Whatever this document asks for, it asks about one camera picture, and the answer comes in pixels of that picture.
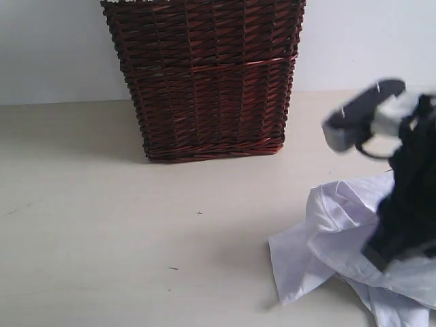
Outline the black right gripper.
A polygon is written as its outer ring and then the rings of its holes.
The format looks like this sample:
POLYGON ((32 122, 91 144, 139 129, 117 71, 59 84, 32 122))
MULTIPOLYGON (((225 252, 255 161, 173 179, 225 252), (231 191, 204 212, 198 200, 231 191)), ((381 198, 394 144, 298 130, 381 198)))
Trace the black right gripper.
POLYGON ((401 120, 401 145, 388 160, 394 184, 377 208, 381 235, 372 235, 361 251, 381 273, 401 253, 402 244, 435 241, 434 99, 419 96, 414 111, 401 120))

